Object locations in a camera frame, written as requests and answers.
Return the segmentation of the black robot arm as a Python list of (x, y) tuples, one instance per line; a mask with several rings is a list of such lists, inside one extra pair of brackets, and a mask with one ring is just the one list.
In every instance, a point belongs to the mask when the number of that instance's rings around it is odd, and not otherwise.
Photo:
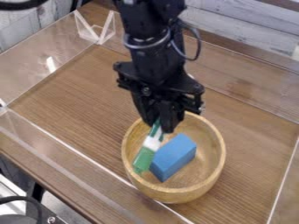
[(199, 32), (181, 20), (185, 0), (114, 0), (124, 27), (123, 43), (131, 60), (118, 62), (118, 85), (128, 90), (147, 125), (173, 133), (187, 111), (202, 112), (205, 86), (185, 65), (195, 61), (185, 51), (183, 30)]

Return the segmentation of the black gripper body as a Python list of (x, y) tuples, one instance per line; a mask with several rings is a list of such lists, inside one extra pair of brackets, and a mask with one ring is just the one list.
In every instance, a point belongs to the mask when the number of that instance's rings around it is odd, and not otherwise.
[(191, 59), (185, 53), (183, 44), (163, 45), (126, 44), (132, 60), (119, 61), (114, 65), (118, 72), (118, 85), (132, 92), (140, 92), (156, 99), (159, 112), (160, 101), (178, 102), (185, 112), (202, 113), (202, 95), (205, 86), (187, 74), (186, 61), (199, 57), (197, 49)]

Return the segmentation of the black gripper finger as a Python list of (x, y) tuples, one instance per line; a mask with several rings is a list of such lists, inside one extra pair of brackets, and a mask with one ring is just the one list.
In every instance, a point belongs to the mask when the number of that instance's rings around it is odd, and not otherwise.
[(144, 123), (148, 126), (152, 126), (159, 117), (155, 97), (152, 95), (146, 96), (140, 92), (132, 92), (131, 95), (138, 113)]
[(163, 132), (174, 133), (178, 124), (185, 118), (183, 105), (175, 101), (160, 101), (159, 116)]

